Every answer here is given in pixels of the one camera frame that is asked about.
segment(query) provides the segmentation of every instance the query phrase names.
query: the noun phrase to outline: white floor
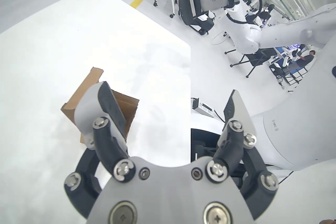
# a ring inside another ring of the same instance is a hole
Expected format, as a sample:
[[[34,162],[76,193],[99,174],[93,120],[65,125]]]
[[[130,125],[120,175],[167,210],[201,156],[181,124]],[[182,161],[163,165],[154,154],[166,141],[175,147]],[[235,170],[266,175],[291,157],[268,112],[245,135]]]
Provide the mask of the white floor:
[[[0,0],[0,33],[56,1],[58,0]],[[133,0],[123,1],[130,4]],[[153,2],[154,0],[144,0],[139,5],[138,10],[191,46],[191,97],[199,97],[217,111],[223,111],[231,91],[237,89],[250,114],[254,115],[273,107],[290,96],[287,89],[281,89],[266,65],[257,67],[248,79],[245,76],[252,67],[249,63],[230,68],[229,65],[238,62],[241,55],[236,52],[224,55],[225,51],[233,49],[233,45],[229,39],[226,39],[222,44],[218,44],[225,39],[222,36],[224,27],[220,22],[216,23],[209,35],[202,37],[185,26],[178,16],[173,19],[169,18],[169,14],[171,14],[170,0],[159,0],[158,7],[154,7]],[[13,190],[17,193],[14,188],[7,188],[6,190]],[[60,194],[63,194],[61,184],[60,191]],[[285,210],[288,209],[289,205],[283,203],[284,199],[286,197],[282,197],[279,201],[276,200],[271,205],[274,208],[270,210],[272,213],[267,214],[265,218],[261,218],[259,223],[268,223],[271,218],[274,220],[274,213],[281,214],[283,221],[289,221],[285,217]],[[59,206],[53,204],[52,200],[53,196],[41,199],[38,205],[42,207],[37,210],[38,213],[29,210],[15,213],[18,207],[25,206],[25,202],[29,202],[29,200],[24,200],[24,202],[20,200],[19,194],[13,196],[10,204],[6,204],[6,200],[1,200],[3,222],[84,223],[84,219],[74,211],[70,203]]]

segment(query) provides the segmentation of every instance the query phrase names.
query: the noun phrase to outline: white device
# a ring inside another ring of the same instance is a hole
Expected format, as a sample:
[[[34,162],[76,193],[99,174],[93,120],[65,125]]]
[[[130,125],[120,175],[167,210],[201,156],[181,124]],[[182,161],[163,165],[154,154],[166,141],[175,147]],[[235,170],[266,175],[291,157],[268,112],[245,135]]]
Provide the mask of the white device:
[[[238,4],[226,9],[245,21]],[[311,44],[323,48],[290,99],[252,117],[257,130],[257,149],[266,164],[301,170],[336,158],[336,3],[289,23],[260,29],[250,24],[223,20],[237,51],[253,54],[260,48]]]
[[[288,67],[291,61],[297,61],[299,56],[297,55],[300,48],[293,47],[291,50],[288,50],[285,47],[282,47],[283,51],[285,52],[286,56],[284,57],[284,61],[282,63],[282,67]]]
[[[196,98],[193,99],[192,109],[196,110],[200,114],[210,116],[212,118],[215,117],[215,111],[213,109],[211,109],[210,107],[208,107],[206,104],[201,103],[199,101],[199,98],[198,99],[196,99]]]

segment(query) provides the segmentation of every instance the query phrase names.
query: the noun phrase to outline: desk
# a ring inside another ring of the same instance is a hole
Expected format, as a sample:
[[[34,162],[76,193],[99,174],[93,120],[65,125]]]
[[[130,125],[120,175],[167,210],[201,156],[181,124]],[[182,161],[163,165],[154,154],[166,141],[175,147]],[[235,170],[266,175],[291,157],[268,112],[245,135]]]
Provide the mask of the desk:
[[[60,108],[93,66],[140,100],[131,156],[190,162],[190,47],[121,0],[61,0],[0,34],[0,50],[4,223],[85,223],[63,189],[85,146]]]

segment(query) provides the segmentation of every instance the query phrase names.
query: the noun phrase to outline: black cable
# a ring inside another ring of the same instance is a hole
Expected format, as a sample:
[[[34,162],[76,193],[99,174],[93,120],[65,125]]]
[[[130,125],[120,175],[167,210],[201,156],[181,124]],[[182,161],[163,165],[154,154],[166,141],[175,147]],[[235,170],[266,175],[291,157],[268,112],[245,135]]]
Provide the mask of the black cable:
[[[255,18],[257,18],[257,16],[261,13],[261,10],[262,10],[262,3],[263,3],[263,0],[259,0],[259,9],[258,9],[258,12],[253,15],[253,17],[251,17],[251,20],[254,20]],[[230,19],[230,21],[236,23],[236,24],[248,24],[248,22],[242,22],[242,21],[238,21],[238,20],[235,20],[233,19],[229,13],[227,13],[227,17]]]
[[[216,112],[216,110],[215,110],[215,114],[218,116],[219,119],[221,119],[225,123],[225,121],[218,115],[218,113]]]
[[[221,43],[217,43],[217,44],[212,44],[212,43],[211,43],[211,42],[212,42],[217,36],[219,36],[221,33],[222,33],[222,32],[220,32],[220,33],[217,34],[214,38],[212,38],[212,40],[210,41],[210,44],[211,44],[212,46],[220,45],[220,44],[222,44],[222,43],[226,40],[226,38],[225,38]]]
[[[233,19],[230,15],[229,15],[229,13],[227,13],[227,17],[232,21],[232,22],[234,22],[234,23],[236,23],[236,24],[248,24],[248,22],[242,22],[242,21],[238,21],[238,20],[235,20],[235,19]]]
[[[292,175],[293,172],[294,171],[290,172],[289,175],[286,178],[284,178],[281,182],[279,182],[279,184],[281,184],[285,179],[287,179],[290,175]]]
[[[219,119],[221,119],[223,121],[223,123],[225,124],[225,121],[218,115],[218,113],[215,110],[215,114],[218,116]]]

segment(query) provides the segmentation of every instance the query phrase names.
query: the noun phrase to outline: person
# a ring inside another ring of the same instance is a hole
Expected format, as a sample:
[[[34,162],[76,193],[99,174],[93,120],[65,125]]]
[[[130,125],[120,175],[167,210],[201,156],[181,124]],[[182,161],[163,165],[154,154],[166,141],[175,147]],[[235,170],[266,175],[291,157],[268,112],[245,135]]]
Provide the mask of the person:
[[[285,74],[288,74],[289,72],[293,71],[293,70],[298,70],[303,68],[304,66],[306,66],[308,63],[311,63],[312,60],[314,59],[314,55],[315,55],[315,51],[311,50],[309,52],[309,55],[307,56],[300,56],[300,59],[298,59],[297,61],[292,62],[292,64],[290,64],[286,69],[284,69],[283,71],[285,72]]]

